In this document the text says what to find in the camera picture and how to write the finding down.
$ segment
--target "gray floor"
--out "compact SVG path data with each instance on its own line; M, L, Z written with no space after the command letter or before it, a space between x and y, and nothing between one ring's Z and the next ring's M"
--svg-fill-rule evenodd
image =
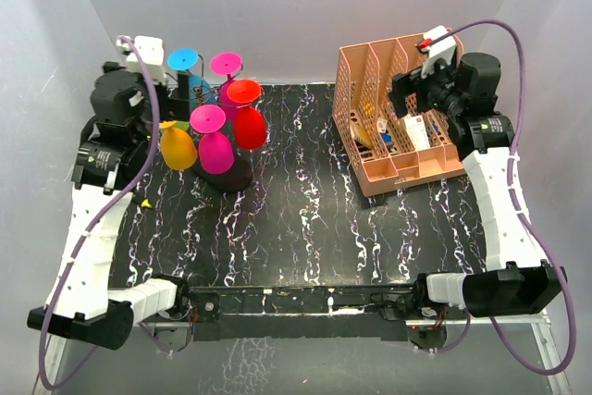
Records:
M542 365L528 324L504 325L531 363ZM450 327L456 338L460 326ZM491 325L473 325L457 349L430 359L378 339L235 339L192 343L168 358L138 328L117 352L100 350L59 395L127 394L550 394L503 348ZM58 375L88 345L70 342Z

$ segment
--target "black marble table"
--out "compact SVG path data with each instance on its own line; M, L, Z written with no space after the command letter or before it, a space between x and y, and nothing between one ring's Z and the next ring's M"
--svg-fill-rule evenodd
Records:
M407 283L420 272L483 270L468 178L365 198L332 98L332 85L264 87L257 108L269 138L242 152L254 171L245 192L220 193L159 156L140 185L154 210L126 213L110 286L156 273L200 287Z

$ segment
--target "yellow object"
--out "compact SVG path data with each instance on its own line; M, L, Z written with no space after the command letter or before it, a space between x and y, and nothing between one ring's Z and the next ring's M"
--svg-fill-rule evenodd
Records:
M370 141L370 137L368 136L368 133L366 132L364 127L362 127L360 124L358 124L357 122L350 122L350 132L351 136L361 145L363 145L366 148L372 148L372 142Z
M195 143L182 129L166 129L160 138L160 150L166 165L173 170L185 170L197 161Z
M166 121L164 121L164 122L161 122L161 123L159 124L159 127L160 127L160 129L161 129L161 130L164 130L164 129L170 129L170 128L171 128L173 125L175 125L176 123L177 123L177 121L176 121L176 120L166 120Z

